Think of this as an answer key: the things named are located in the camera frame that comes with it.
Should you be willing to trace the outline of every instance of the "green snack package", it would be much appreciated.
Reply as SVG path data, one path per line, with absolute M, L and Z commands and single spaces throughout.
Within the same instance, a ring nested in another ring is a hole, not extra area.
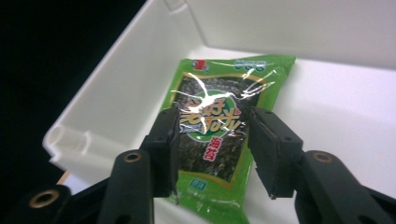
M 180 108 L 179 204 L 212 223 L 248 223 L 252 106 L 271 110 L 295 57 L 182 60 L 162 109 Z

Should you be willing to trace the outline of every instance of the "black background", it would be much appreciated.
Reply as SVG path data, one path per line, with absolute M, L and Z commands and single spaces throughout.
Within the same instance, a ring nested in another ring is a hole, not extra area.
M 23 194 L 62 176 L 44 134 L 143 4 L 0 3 L 0 219 Z

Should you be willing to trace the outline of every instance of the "red logo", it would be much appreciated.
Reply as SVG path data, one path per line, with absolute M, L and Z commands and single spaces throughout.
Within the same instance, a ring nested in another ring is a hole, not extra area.
M 191 62 L 191 66 L 195 70 L 199 70 L 199 71 L 207 71 L 207 70 L 209 70 L 209 65 L 206 64 L 206 60 L 193 60 Z

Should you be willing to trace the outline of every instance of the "plastic wrapper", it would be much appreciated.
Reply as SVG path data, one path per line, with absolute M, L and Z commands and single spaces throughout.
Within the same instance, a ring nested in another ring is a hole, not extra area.
M 253 162 L 250 108 L 272 109 L 294 61 L 266 55 L 180 62 L 163 103 L 181 110 L 180 205 L 213 223 L 248 223 L 242 205 Z

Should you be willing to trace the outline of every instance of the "white plastic container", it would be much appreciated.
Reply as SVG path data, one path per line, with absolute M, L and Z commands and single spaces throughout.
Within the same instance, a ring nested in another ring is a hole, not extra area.
M 359 181 L 396 198 L 396 2 L 148 0 L 44 138 L 72 189 L 109 176 L 138 148 L 183 58 L 296 55 L 274 111 L 304 150 L 339 157 Z M 157 223 L 198 223 L 155 201 Z M 293 199 L 271 201 L 255 171 L 251 223 L 296 223 Z

